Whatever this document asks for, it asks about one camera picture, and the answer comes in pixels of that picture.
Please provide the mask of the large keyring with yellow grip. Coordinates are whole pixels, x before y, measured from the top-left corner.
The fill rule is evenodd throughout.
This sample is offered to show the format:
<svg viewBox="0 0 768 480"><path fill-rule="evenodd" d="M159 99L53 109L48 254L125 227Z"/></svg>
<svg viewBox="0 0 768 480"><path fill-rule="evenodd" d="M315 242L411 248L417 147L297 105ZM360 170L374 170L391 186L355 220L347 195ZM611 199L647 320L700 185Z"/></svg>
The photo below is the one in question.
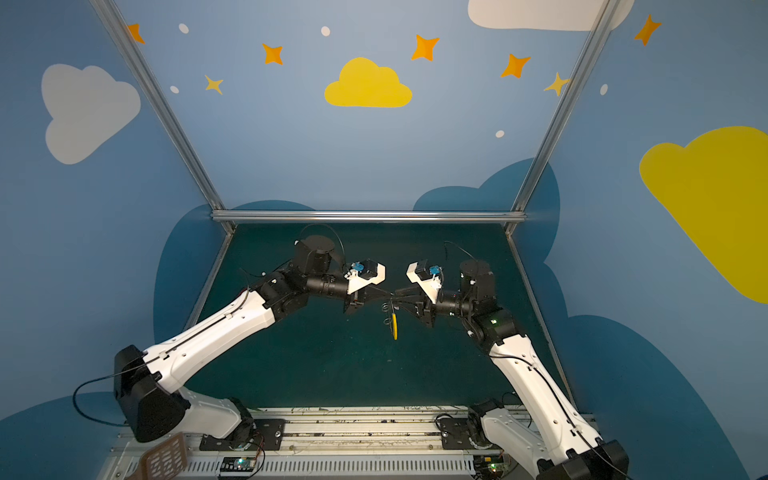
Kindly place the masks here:
<svg viewBox="0 0 768 480"><path fill-rule="evenodd" d="M398 306L392 299L390 299L382 305L382 311L387 314L387 317L384 320L384 324L390 328L393 340L397 341L399 336L397 319Z"/></svg>

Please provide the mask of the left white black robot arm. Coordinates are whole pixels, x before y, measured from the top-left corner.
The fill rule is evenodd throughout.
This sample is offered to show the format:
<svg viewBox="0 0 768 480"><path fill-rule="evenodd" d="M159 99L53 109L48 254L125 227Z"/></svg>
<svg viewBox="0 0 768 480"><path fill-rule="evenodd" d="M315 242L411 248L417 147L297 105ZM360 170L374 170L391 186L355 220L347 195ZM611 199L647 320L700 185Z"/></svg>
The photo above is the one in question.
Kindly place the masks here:
<svg viewBox="0 0 768 480"><path fill-rule="evenodd" d="M182 333L141 350L130 345L114 358L114 396L134 438L148 443L178 433L201 434L234 450L254 444L257 427L237 399L186 388L187 381L249 336L304 308L313 296L339 299L351 314L387 297L383 264L346 263L340 240L311 235L295 242L292 259L246 286L231 303Z"/></svg>

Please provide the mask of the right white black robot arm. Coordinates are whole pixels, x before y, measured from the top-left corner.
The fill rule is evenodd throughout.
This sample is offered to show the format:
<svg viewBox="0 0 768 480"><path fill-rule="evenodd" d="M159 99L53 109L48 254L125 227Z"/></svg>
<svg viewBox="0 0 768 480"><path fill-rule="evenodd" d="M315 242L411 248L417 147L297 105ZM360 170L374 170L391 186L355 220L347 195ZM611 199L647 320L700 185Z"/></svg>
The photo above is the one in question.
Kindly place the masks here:
<svg viewBox="0 0 768 480"><path fill-rule="evenodd" d="M629 457L606 441L572 405L549 374L512 313L500 305L490 265L475 257L459 267L457 290L444 287L443 270L428 260L406 270L411 285L392 302L427 325L439 316L459 319L468 336L501 371L528 412L525 426L500 403L472 409L483 440L500 447L535 479L625 479Z"/></svg>

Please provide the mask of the right green circuit board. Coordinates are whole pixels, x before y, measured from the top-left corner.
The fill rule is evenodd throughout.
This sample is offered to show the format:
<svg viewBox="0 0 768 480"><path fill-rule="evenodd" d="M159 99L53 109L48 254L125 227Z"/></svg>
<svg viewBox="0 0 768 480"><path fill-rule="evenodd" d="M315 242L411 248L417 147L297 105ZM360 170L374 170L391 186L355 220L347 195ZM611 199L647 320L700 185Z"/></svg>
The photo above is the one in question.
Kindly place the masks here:
<svg viewBox="0 0 768 480"><path fill-rule="evenodd" d="M506 477L512 470L511 464L503 455L476 455L473 457L471 474L474 480L498 480Z"/></svg>

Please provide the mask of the green circuit board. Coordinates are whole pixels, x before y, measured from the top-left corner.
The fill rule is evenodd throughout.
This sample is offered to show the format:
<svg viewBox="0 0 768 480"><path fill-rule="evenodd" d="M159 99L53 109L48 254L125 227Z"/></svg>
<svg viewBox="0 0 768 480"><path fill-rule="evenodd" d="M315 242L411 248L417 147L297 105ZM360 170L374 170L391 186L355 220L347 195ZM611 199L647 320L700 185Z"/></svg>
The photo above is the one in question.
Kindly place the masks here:
<svg viewBox="0 0 768 480"><path fill-rule="evenodd" d="M498 480L506 477L512 470L511 464L503 455L476 455L473 457L471 474L474 480Z"/></svg>
<svg viewBox="0 0 768 480"><path fill-rule="evenodd" d="M219 465L220 477L245 478L252 476L259 465L255 456L224 457Z"/></svg>

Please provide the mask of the left green circuit board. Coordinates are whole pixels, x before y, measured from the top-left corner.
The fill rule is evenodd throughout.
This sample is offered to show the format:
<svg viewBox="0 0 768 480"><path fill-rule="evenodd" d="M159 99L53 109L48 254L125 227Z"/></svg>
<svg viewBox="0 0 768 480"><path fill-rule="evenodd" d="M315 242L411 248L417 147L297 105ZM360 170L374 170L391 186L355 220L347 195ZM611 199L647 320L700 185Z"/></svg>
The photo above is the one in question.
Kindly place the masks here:
<svg viewBox="0 0 768 480"><path fill-rule="evenodd" d="M224 457L219 465L220 477L245 478L252 476L259 465L255 456Z"/></svg>

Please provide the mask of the right floor aluminium rail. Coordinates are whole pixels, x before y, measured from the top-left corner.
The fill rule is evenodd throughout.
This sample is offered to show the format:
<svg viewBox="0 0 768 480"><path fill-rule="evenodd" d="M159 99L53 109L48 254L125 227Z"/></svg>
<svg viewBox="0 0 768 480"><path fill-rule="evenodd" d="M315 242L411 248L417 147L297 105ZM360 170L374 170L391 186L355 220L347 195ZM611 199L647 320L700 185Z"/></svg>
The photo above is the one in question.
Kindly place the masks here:
<svg viewBox="0 0 768 480"><path fill-rule="evenodd" d="M560 357L559 357L559 355L557 353L557 350L555 348L555 345L553 343L553 340L552 340L552 337L550 335L549 329L548 329L548 327L546 325L544 316L543 316L542 311L540 309L540 305L539 305L538 300L536 298L536 295L535 295L535 292L533 290L532 284L531 284L530 279L529 279L529 277L527 275L527 272L525 270L522 258L520 256L518 248L517 248L517 246L516 246L516 244L514 242L514 239L513 239L513 236L512 236L512 232L511 231L506 231L505 232L505 237L506 237L507 243L509 245L509 248L511 250L511 254L512 254L512 256L513 256L513 258L515 260L515 263L517 265L517 268L519 270L519 273L521 275L523 285L525 287L525 290L527 292L527 296L529 298L529 301L531 303L532 309L534 311L534 315L535 315L535 317L537 319L537 322L538 322L538 324L539 324L539 326L540 326L540 328L542 330L542 333L544 335L544 338L546 340L546 345L547 345L548 351L549 351L549 353L550 353L550 355L551 355L551 357L553 359L555 368L557 370L558 378L563 383L563 386L565 388L565 392L566 392L567 398L571 402L574 402L575 398L573 396L573 392L572 392L571 386L570 386L570 384L568 382L567 375L565 374L565 371L563 369L562 363L560 361Z"/></svg>

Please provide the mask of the floor aluminium rail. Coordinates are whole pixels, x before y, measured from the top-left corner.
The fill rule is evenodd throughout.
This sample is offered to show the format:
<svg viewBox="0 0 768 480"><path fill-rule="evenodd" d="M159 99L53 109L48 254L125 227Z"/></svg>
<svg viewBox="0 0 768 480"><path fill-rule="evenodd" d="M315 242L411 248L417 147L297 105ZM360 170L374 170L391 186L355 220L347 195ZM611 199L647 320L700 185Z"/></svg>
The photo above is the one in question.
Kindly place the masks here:
<svg viewBox="0 0 768 480"><path fill-rule="evenodd" d="M225 259L225 256L227 254L227 251L229 250L229 247L232 243L234 234L233 233L227 233L225 235L225 238L218 250L218 253L214 259L213 265L211 269L208 272L208 275L205 279L205 282L203 283L203 286L200 290L200 293L197 297L197 300L193 306L193 309L184 325L184 330L188 330L192 327L194 327L198 321L201 318L201 312L204 309L204 306L206 304L206 301L209 297L210 291L212 289L212 286L216 280L216 277L218 275L218 272L221 268L221 265Z"/></svg>
<svg viewBox="0 0 768 480"><path fill-rule="evenodd" d="M558 378L563 383L563 386L565 388L565 392L566 392L567 398L571 402L574 402L575 398L573 396L573 392L572 392L571 386L570 386L570 384L568 382L567 375L565 374L565 371L563 369L562 363L560 361L560 357L559 357L559 355L557 353L557 350L555 348L555 345L553 343L553 340L552 340L552 337L550 335L549 329L548 329L548 327L546 325L544 316L543 316L542 311L540 309L540 305L539 305L538 300L536 298L536 295L535 295L535 292L533 290L532 284L531 284L530 279L529 279L529 277L527 275L527 272L525 270L522 258L520 256L518 248L517 248L517 246L516 246L516 244L514 242L514 239L513 239L513 236L512 236L512 232L511 231L506 231L505 232L505 237L506 237L507 243L509 245L509 248L511 250L511 254L512 254L512 256L513 256L513 258L515 260L515 263L517 265L517 268L519 270L519 273L521 275L523 285L525 287L525 290L527 292L527 296L529 298L529 301L531 303L532 309L534 311L534 315L535 315L535 317L537 319L537 322L538 322L538 324L539 324L539 326L540 326L540 328L542 330L542 333L544 335L544 338L546 340L546 345L547 345L548 351L549 351L549 353L550 353L550 355L551 355L551 357L553 359L555 368L557 370Z"/></svg>

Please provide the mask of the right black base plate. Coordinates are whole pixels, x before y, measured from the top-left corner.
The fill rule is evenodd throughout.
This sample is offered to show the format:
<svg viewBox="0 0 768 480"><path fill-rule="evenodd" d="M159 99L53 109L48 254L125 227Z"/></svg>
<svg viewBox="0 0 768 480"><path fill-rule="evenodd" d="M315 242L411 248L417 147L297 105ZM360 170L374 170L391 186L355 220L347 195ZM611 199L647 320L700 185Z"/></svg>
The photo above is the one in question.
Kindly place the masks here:
<svg viewBox="0 0 768 480"><path fill-rule="evenodd" d="M498 449L485 437L475 420L441 415L435 419L435 425L444 450Z"/></svg>

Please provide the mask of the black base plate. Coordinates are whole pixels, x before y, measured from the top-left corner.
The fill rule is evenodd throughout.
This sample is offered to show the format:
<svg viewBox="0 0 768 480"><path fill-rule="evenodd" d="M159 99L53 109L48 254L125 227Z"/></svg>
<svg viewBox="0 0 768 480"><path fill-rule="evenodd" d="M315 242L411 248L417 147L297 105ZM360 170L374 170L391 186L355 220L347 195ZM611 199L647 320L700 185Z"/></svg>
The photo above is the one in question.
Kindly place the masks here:
<svg viewBox="0 0 768 480"><path fill-rule="evenodd" d="M203 435L200 451L278 451L281 448L286 426L284 419L256 418L246 420L225 438Z"/></svg>
<svg viewBox="0 0 768 480"><path fill-rule="evenodd" d="M485 437L475 420L441 415L435 419L435 425L444 450L498 449Z"/></svg>

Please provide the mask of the aluminium mounting rail bed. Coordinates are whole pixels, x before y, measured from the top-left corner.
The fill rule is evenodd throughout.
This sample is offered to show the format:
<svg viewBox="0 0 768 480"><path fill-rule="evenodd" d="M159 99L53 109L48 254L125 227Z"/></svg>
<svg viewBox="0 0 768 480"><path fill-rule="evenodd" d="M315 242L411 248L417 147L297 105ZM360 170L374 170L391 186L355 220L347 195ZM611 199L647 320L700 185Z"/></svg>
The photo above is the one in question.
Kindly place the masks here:
<svg viewBox="0 0 768 480"><path fill-rule="evenodd" d="M524 405L504 405L512 416L527 427L533 425ZM300 456L350 455L503 455L514 474L530 476L500 447L490 450L444 450L435 425L438 416L466 417L473 420L472 407L407 406L407 407L317 407L264 408L250 410L256 418L278 418L286 421L281 448L278 451L200 451L201 434L183 433L188 461L193 456L253 455L264 459L271 453ZM173 435L148 443L140 443L130 428L118 432L116 445L110 450L100 471L103 479L126 479L133 473L140 457L150 448Z"/></svg>

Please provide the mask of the back aluminium frame bar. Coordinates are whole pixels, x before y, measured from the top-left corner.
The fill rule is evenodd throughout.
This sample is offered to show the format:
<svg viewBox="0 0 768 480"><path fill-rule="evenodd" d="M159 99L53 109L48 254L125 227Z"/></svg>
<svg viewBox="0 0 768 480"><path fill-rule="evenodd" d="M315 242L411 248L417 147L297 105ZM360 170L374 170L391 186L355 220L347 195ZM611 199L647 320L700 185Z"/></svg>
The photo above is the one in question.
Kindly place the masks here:
<svg viewBox="0 0 768 480"><path fill-rule="evenodd" d="M522 223L523 212L214 210L214 221L244 223Z"/></svg>

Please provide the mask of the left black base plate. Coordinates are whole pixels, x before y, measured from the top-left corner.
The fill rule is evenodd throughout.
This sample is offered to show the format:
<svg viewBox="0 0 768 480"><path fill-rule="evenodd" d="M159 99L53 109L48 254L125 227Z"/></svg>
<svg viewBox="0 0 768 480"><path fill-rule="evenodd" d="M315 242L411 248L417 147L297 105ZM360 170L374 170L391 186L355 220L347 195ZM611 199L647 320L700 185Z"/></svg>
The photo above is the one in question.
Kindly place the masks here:
<svg viewBox="0 0 768 480"><path fill-rule="evenodd" d="M284 419L256 418L246 420L225 438L203 435L200 451L278 451L281 448L286 426Z"/></svg>

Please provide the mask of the right aluminium frame post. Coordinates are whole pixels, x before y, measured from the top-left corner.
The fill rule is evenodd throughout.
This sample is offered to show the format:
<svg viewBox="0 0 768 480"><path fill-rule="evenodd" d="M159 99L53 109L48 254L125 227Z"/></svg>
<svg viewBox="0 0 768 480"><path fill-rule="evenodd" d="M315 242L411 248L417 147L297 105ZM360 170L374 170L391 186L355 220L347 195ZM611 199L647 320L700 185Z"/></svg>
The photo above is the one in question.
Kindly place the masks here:
<svg viewBox="0 0 768 480"><path fill-rule="evenodd" d="M571 72L571 81L566 86L566 91L560 96L542 143L515 197L511 212L521 217L521 220L513 220L505 224L505 234L508 240L512 239L516 226L525 221L527 206L610 36L612 23L617 17L621 4L622 1L618 0L604 1L598 10L596 21Z"/></svg>

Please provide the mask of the left aluminium frame post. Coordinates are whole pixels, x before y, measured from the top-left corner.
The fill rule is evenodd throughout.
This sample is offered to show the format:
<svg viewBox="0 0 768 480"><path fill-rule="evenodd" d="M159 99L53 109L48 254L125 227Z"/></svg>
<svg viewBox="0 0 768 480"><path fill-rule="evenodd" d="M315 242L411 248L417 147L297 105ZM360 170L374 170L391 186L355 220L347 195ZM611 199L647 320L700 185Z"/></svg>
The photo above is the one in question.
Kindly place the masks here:
<svg viewBox="0 0 768 480"><path fill-rule="evenodd" d="M184 132L181 123L173 112L159 81L156 79L149 63L142 54L139 43L133 39L117 4L114 1L105 0L91 0L90 4L124 59L130 72L141 87L161 125L180 155L181 160L212 209L212 212L215 213L216 211L224 210L225 206L220 195L205 171L203 164L194 150L188 136Z"/></svg>

